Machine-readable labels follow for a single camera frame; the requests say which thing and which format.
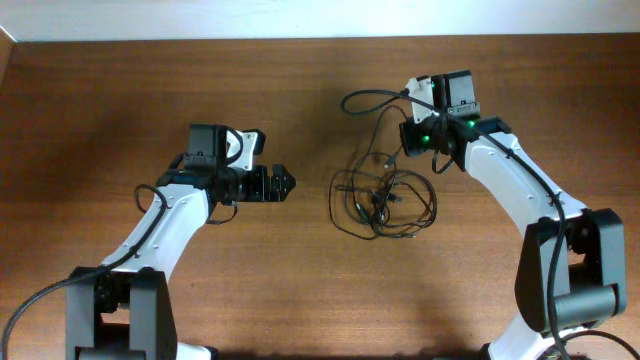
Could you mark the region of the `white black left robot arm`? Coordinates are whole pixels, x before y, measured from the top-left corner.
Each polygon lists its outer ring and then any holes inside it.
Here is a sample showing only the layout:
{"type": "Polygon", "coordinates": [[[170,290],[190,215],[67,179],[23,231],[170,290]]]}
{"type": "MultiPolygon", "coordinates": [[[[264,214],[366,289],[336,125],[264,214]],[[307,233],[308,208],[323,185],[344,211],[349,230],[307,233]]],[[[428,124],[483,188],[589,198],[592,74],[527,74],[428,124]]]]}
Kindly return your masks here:
{"type": "Polygon", "coordinates": [[[211,346],[179,341],[168,282],[194,234],[215,224],[216,206],[282,202],[296,185],[281,165],[257,165],[265,135],[193,124],[189,146],[150,190],[140,222],[97,267],[78,267],[66,290],[68,359],[201,359],[211,346]]]}

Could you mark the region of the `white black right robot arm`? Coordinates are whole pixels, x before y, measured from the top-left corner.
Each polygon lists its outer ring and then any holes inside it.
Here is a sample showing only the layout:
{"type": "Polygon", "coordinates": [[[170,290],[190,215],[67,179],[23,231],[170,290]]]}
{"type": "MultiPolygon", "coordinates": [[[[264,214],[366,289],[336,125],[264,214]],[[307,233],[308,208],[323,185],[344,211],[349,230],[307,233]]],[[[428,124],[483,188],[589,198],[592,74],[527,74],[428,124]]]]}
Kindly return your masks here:
{"type": "Polygon", "coordinates": [[[514,292],[518,315],[480,350],[483,359],[544,359],[558,340],[594,333],[627,306],[624,226],[553,182],[498,117],[482,117],[470,71],[423,75],[401,92],[412,117],[404,152],[446,155],[481,183],[523,237],[514,292]]]}

